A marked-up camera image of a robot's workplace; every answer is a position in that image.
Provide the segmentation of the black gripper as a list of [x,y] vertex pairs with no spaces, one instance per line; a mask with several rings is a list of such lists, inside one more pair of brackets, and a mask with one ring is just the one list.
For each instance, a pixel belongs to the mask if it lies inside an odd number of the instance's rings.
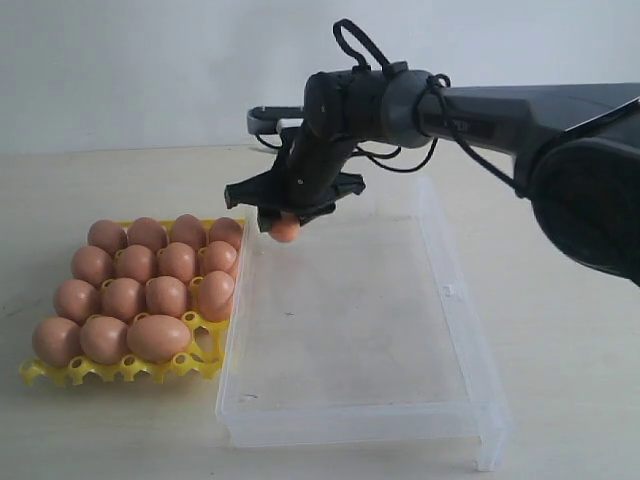
[[364,191],[360,174],[342,172],[357,146],[356,139],[321,139],[306,124],[285,128],[279,136],[278,171],[268,170],[224,189],[228,209],[238,205],[257,209],[260,232],[269,233],[284,211],[298,213],[300,225],[305,226],[332,214],[339,200]]

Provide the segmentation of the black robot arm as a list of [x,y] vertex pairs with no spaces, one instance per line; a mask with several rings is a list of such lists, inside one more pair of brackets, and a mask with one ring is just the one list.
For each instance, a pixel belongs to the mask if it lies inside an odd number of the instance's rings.
[[363,142],[404,149],[458,144],[512,158],[502,181],[531,204],[548,240],[574,262],[639,279],[639,87],[635,83],[453,87],[401,69],[319,72],[301,107],[256,107],[252,134],[284,131],[272,167],[230,184],[228,207],[252,205],[262,231],[282,213],[301,224],[331,214],[365,184],[343,167]]

